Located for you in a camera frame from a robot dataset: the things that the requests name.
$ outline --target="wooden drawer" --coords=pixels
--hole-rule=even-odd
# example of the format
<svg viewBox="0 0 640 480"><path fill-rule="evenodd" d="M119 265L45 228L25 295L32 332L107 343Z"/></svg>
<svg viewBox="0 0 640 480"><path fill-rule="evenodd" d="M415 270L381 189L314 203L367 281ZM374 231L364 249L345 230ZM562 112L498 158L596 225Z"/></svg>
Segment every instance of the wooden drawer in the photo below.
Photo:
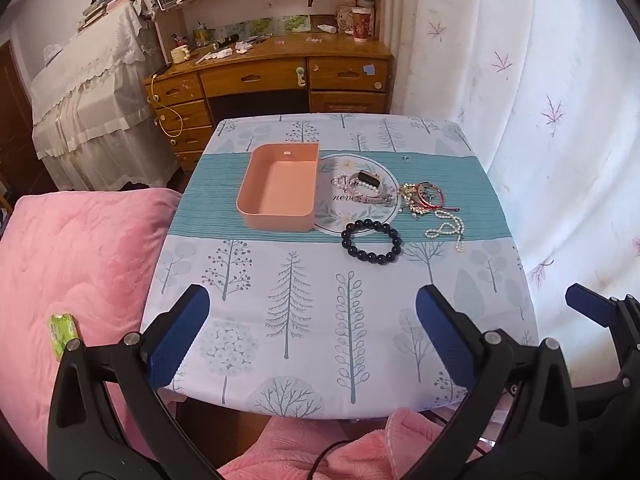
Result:
<svg viewBox="0 0 640 480"><path fill-rule="evenodd" d="M386 59L310 57L309 82L313 90L385 92L388 69Z"/></svg>
<svg viewBox="0 0 640 480"><path fill-rule="evenodd" d="M302 69L298 84L296 70ZM207 97L243 94L268 90L307 88L305 60L270 59L221 65L200 72L202 88Z"/></svg>
<svg viewBox="0 0 640 480"><path fill-rule="evenodd" d="M180 152L176 153L175 156L178 157L178 162L184 171L193 171L202 156L202 151Z"/></svg>
<svg viewBox="0 0 640 480"><path fill-rule="evenodd" d="M174 152L187 152L193 150L204 150L213 134L213 126L203 126L201 128L187 128L177 137L170 137Z"/></svg>
<svg viewBox="0 0 640 480"><path fill-rule="evenodd" d="M386 114L386 94L373 92L311 92L311 113Z"/></svg>
<svg viewBox="0 0 640 480"><path fill-rule="evenodd" d="M198 126L210 126L209 111L204 101L194 101L192 103L184 103L172 106L172 109L182 117L183 128L196 128ZM179 132L180 117L167 108L158 108L156 110L158 120L165 131Z"/></svg>
<svg viewBox="0 0 640 480"><path fill-rule="evenodd" d="M158 96L158 101L154 101L151 93L151 84L145 86L149 101L155 108L160 105L171 106L187 101L194 101L204 97L198 74L184 74L176 77L154 81L154 93Z"/></svg>

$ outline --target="green packet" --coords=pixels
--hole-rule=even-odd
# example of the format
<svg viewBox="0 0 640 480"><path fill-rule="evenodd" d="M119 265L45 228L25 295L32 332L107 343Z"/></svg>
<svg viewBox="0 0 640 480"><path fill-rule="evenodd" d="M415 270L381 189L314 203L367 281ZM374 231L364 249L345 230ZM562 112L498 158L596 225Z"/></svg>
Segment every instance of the green packet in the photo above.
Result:
<svg viewBox="0 0 640 480"><path fill-rule="evenodd" d="M62 359L66 344L78 337L78 329L71 314L54 314L49 318L49 332L53 351L56 354L56 361Z"/></svg>

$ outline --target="screw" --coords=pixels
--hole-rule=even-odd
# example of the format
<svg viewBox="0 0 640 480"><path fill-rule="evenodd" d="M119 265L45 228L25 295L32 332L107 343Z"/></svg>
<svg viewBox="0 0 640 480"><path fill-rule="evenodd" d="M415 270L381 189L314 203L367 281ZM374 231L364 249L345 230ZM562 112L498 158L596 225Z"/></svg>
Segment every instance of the screw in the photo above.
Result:
<svg viewBox="0 0 640 480"><path fill-rule="evenodd" d="M545 345L549 350L558 350L560 348L560 343L552 337L547 337L545 339Z"/></svg>
<svg viewBox="0 0 640 480"><path fill-rule="evenodd" d="M138 332L129 332L126 336L124 336L123 341L127 346L136 345L140 341L140 334Z"/></svg>
<svg viewBox="0 0 640 480"><path fill-rule="evenodd" d="M490 345L499 345L502 341L502 338L497 332L487 332L486 334L484 334L484 340L487 341Z"/></svg>
<svg viewBox="0 0 640 480"><path fill-rule="evenodd" d="M66 344L66 349L69 351L78 350L80 348L80 340L74 338Z"/></svg>

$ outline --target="red paper cup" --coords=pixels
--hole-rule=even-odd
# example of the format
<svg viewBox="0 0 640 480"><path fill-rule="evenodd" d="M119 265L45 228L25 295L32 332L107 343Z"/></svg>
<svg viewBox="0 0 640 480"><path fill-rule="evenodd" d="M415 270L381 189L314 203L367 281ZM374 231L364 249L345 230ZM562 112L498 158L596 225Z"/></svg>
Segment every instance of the red paper cup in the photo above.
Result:
<svg viewBox="0 0 640 480"><path fill-rule="evenodd" d="M353 7L353 41L362 42L369 39L369 22L371 21L371 9L365 7Z"/></svg>

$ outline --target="pink blanket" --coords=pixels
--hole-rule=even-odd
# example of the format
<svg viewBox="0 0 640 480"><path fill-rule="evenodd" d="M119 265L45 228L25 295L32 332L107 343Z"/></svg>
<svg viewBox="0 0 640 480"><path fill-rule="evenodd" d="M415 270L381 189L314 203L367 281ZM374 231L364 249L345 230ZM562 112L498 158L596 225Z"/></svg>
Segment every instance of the pink blanket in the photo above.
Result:
<svg viewBox="0 0 640 480"><path fill-rule="evenodd" d="M398 480L438 437L442 428L408 408L396 410L384 430L329 452L314 480ZM334 420L271 417L258 441L222 468L225 480L305 480L318 456L345 440ZM479 443L482 449L491 448ZM478 458L475 451L471 458Z"/></svg>
<svg viewBox="0 0 640 480"><path fill-rule="evenodd" d="M71 313L89 346L138 330L179 201L169 189L70 191L18 201L0 240L0 410L41 464L58 370L49 317ZM110 391L132 444L139 443L122 394Z"/></svg>

